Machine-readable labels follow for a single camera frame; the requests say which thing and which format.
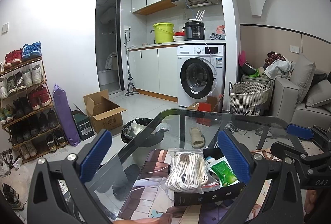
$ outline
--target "black box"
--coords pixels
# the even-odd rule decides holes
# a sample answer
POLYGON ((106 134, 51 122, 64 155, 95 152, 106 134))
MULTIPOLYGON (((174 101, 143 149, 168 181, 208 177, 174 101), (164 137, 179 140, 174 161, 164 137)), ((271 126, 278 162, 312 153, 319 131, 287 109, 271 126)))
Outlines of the black box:
POLYGON ((72 111, 72 117, 76 124, 79 137, 81 140, 86 140, 94 135, 90 119, 80 110, 72 111))
MULTIPOLYGON (((219 148, 204 149, 203 153, 205 157, 210 156, 216 160, 224 156, 219 148)), ((244 186, 244 183, 239 182, 237 184, 222 187, 218 190, 209 191, 204 194, 175 192, 174 206, 202 205, 227 199, 234 199, 240 194, 244 186)))

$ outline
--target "wooden baseboard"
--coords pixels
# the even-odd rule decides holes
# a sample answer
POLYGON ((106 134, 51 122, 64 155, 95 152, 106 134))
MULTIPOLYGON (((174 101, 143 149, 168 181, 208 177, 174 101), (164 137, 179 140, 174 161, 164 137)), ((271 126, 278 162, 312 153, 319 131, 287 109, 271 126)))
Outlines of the wooden baseboard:
POLYGON ((138 91, 139 93, 144 94, 144 95, 148 95, 148 96, 152 96, 152 97, 156 97, 156 98, 160 98, 160 99, 164 99, 164 100, 168 100, 168 101, 172 101, 172 102, 178 102, 177 97, 160 94, 160 93, 156 93, 156 92, 149 92, 149 91, 140 90, 140 89, 136 89, 136 91, 138 91))

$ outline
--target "black wall trim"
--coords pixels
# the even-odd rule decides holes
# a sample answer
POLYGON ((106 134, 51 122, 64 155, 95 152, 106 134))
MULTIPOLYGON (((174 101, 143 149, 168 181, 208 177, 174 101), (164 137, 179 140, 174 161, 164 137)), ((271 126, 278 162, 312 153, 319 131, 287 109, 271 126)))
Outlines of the black wall trim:
POLYGON ((291 32, 294 32, 294 33, 298 33, 298 34, 301 34, 301 35, 307 35, 307 36, 310 36, 310 37, 313 37, 313 38, 317 38, 321 41, 324 41, 328 44, 331 45, 331 42, 330 41, 327 41, 323 38, 320 38, 318 36, 314 36, 314 35, 310 35, 310 34, 307 34, 307 33, 304 33, 304 32, 300 32, 300 31, 296 31, 296 30, 292 30, 292 29, 288 29, 288 28, 283 28, 283 27, 277 27, 277 26, 271 26, 271 25, 256 25, 256 24, 240 24, 240 26, 257 26, 257 27, 266 27, 266 28, 274 28, 274 29, 280 29, 280 30, 285 30, 285 31, 291 31, 291 32))
POLYGON ((120 23, 120 9, 121 0, 116 2, 116 46, 117 46, 117 61, 120 75, 120 88, 124 91, 124 79, 123 79, 123 68, 122 68, 122 51, 121 51, 121 23, 120 23))

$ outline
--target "white bowl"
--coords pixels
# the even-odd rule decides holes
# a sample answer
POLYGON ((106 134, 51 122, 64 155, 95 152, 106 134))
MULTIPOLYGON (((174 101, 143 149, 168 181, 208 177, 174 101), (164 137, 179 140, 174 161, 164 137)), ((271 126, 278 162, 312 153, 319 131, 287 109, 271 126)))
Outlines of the white bowl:
POLYGON ((173 36, 173 40, 174 41, 184 41, 185 40, 185 36, 184 35, 174 35, 173 36))

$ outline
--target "sofa armrest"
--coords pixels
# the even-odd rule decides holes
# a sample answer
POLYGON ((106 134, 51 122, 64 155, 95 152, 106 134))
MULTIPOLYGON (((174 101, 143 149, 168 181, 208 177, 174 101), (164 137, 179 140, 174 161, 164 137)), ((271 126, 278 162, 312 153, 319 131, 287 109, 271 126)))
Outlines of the sofa armrest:
POLYGON ((291 123, 297 107, 299 88, 288 79, 277 77, 271 103, 271 116, 291 123))

